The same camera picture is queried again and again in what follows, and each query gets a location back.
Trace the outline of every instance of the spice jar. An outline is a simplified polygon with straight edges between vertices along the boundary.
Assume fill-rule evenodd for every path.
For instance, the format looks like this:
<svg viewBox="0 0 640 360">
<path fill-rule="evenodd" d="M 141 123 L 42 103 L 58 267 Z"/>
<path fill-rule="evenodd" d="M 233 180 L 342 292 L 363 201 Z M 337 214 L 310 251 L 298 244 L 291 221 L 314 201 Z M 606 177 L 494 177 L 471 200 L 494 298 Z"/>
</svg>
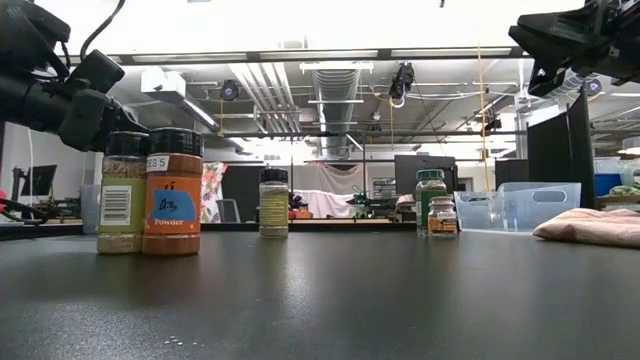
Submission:
<svg viewBox="0 0 640 360">
<path fill-rule="evenodd" d="M 455 204 L 450 195 L 431 198 L 429 207 L 429 237 L 453 238 L 458 234 Z"/>
<path fill-rule="evenodd" d="M 441 169 L 426 169 L 416 173 L 416 224 L 418 235 L 427 236 L 429 227 L 429 204 L 431 198 L 447 195 L 447 185 L 444 183 L 444 171 Z"/>
<path fill-rule="evenodd" d="M 191 255 L 200 251 L 202 135 L 160 128 L 149 136 L 147 206 L 142 252 Z"/>
<path fill-rule="evenodd" d="M 260 236 L 289 236 L 289 173 L 281 169 L 260 172 Z"/>
<path fill-rule="evenodd" d="M 145 213 L 147 134 L 109 134 L 102 160 L 98 253 L 127 254 L 142 249 Z"/>
</svg>

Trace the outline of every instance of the table surface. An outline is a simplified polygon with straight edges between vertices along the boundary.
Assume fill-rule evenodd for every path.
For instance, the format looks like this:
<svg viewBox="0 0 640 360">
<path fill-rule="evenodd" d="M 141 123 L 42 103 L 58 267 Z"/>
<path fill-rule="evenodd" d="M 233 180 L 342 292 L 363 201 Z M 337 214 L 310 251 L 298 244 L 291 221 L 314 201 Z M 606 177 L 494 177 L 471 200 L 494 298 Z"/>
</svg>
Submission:
<svg viewBox="0 0 640 360">
<path fill-rule="evenodd" d="M 0 243 L 2 359 L 640 357 L 640 252 L 465 233 L 205 233 L 200 255 Z"/>
</svg>

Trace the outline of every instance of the black cap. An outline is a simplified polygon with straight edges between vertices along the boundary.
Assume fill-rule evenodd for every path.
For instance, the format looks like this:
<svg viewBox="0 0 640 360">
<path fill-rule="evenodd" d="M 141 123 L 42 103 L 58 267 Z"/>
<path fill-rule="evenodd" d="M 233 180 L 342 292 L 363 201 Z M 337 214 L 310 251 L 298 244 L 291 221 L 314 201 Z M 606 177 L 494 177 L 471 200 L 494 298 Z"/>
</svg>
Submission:
<svg viewBox="0 0 640 360">
<path fill-rule="evenodd" d="M 104 156 L 147 156 L 149 135 L 130 131 L 109 133 Z"/>
<path fill-rule="evenodd" d="M 149 154 L 177 153 L 202 157 L 204 142 L 199 133 L 180 128 L 159 128 L 151 130 Z"/>
<path fill-rule="evenodd" d="M 282 169 L 264 169 L 260 171 L 260 182 L 267 181 L 289 182 L 289 173 Z"/>
</svg>

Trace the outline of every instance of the green spice jar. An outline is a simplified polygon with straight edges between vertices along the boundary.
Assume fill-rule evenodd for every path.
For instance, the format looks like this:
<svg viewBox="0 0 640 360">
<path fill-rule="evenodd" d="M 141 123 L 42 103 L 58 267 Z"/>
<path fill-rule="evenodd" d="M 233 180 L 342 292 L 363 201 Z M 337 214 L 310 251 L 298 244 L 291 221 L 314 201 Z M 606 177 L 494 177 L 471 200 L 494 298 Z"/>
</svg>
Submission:
<svg viewBox="0 0 640 360">
<path fill-rule="evenodd" d="M 147 134 L 109 134 L 102 161 L 98 253 L 140 252 L 144 232 Z"/>
<path fill-rule="evenodd" d="M 416 173 L 416 224 L 420 236 L 429 233 L 429 204 L 437 196 L 447 195 L 447 185 L 444 183 L 444 171 L 440 169 L 420 170 Z"/>
</svg>

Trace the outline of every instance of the transparent storage container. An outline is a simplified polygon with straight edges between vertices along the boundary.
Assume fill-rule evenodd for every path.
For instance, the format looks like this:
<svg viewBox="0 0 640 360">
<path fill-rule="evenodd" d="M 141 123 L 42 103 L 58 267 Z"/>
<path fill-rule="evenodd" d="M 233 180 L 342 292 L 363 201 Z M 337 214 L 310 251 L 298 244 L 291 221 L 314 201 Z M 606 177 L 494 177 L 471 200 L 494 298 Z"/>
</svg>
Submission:
<svg viewBox="0 0 640 360">
<path fill-rule="evenodd" d="M 461 230 L 531 233 L 580 207 L 579 183 L 505 183 L 497 192 L 456 192 Z"/>
</svg>

